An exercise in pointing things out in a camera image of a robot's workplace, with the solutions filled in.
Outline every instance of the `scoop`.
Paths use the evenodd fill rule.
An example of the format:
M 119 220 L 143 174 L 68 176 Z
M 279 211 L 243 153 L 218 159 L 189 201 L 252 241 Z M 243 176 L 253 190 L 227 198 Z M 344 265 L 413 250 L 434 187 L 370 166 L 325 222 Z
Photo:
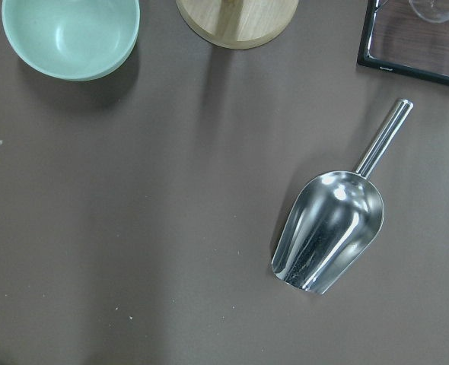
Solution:
M 324 294 L 374 240 L 384 202 L 368 177 L 412 106 L 395 102 L 354 172 L 324 173 L 302 189 L 272 259 L 279 279 Z

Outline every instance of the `round wooden base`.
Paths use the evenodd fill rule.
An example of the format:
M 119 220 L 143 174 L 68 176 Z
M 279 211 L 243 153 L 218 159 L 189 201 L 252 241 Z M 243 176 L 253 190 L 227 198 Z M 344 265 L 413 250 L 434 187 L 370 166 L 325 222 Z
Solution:
M 217 46 L 247 49 L 277 37 L 299 0 L 176 0 L 188 25 Z

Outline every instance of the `mint green bowl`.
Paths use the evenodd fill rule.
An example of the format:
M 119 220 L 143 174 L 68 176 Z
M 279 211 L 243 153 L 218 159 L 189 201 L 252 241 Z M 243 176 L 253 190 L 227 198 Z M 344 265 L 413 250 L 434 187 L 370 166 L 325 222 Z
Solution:
M 128 58 L 139 33 L 139 0 L 3 0 L 14 51 L 46 75 L 101 78 Z

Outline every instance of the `bowl rim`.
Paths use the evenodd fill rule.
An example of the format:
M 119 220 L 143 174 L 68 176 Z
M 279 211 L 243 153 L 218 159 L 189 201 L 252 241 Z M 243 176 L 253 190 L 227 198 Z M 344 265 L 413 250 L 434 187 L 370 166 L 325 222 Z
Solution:
M 97 78 L 102 78 L 103 76 L 106 76 L 110 74 L 111 72 L 115 71 L 118 67 L 120 67 L 124 61 L 129 57 L 131 54 L 133 48 L 135 47 L 136 40 L 139 35 L 139 28 L 140 28 L 140 4 L 139 0 L 133 0 L 133 4 L 135 6 L 135 26 L 133 27 L 133 34 L 130 38 L 130 41 L 128 42 L 128 45 L 124 49 L 123 52 L 121 52 L 119 58 L 115 58 L 115 62 L 112 62 L 111 65 L 108 65 L 106 67 L 101 68 L 100 70 L 97 70 L 96 72 L 90 72 L 87 74 L 80 74 L 80 75 L 70 75 L 70 74 L 60 74 L 57 72 L 49 71 L 45 68 L 42 68 L 38 66 L 36 63 L 32 62 L 27 55 L 24 54 L 22 51 L 22 48 L 19 47 L 16 42 L 13 40 L 13 37 L 11 35 L 11 32 L 8 30 L 8 20 L 6 18 L 6 7 L 7 3 L 9 2 L 16 2 L 19 0 L 2 0 L 2 24 L 3 29 L 5 31 L 5 35 L 8 39 L 8 42 L 10 43 L 11 48 L 15 51 L 15 53 L 20 57 L 25 63 L 27 63 L 31 68 L 34 68 L 35 70 L 51 76 L 53 78 L 59 78 L 62 80 L 67 81 L 89 81 L 89 80 L 95 80 Z

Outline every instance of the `clear glass cup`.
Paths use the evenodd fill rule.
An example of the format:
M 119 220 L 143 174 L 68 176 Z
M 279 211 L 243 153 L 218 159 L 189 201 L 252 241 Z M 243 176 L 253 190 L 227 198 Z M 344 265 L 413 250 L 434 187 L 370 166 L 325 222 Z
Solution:
M 414 12 L 431 23 L 449 21 L 449 0 L 409 0 Z

